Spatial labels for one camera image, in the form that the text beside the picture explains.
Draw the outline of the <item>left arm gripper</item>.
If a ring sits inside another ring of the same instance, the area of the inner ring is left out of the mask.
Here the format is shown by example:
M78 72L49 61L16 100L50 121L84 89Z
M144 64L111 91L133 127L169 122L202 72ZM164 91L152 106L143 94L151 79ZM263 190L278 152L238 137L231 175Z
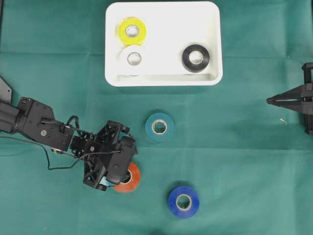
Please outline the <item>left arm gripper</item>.
M138 154L130 128L119 122L109 120L97 134L81 132L73 137L69 148L84 161L84 184L101 191L115 186L107 181L106 175L111 157L117 152L113 145L118 141Z

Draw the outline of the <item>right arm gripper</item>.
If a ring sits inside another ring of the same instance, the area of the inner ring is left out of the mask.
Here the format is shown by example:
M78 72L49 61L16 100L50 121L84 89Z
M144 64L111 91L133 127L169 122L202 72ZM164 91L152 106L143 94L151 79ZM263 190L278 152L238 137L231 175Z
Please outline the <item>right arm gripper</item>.
M308 97L302 98L303 97L302 92L305 90L307 84L313 83L313 79L312 79L313 63L312 62L305 63L302 66L302 70L304 73L303 85L300 85L282 94L277 94L270 98L267 98L267 104L290 109L290 110L303 110L305 102L312 102L313 95L310 94ZM284 101L288 99L297 99L297 98L302 98L302 100L305 102ZM305 133L308 135L312 135L313 134L313 115L304 114L304 125L305 125Z

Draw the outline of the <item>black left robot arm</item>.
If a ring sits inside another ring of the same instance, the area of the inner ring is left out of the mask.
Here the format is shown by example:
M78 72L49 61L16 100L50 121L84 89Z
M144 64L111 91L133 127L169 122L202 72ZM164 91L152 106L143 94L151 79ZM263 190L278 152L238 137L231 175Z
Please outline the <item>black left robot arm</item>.
M132 161L137 154L135 140L129 127L120 122L109 120L98 133L87 132L80 129L77 116L60 122L51 107L22 97L17 107L1 101L0 129L23 135L25 142L72 156L76 164L83 161L83 183L94 189L131 192L140 182L139 168Z

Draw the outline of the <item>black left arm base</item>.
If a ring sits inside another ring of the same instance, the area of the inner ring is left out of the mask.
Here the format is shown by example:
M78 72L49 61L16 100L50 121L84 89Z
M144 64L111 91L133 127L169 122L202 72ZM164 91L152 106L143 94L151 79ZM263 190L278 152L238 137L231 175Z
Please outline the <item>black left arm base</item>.
M12 89L1 77L0 77L0 100L5 103L11 103L12 100Z

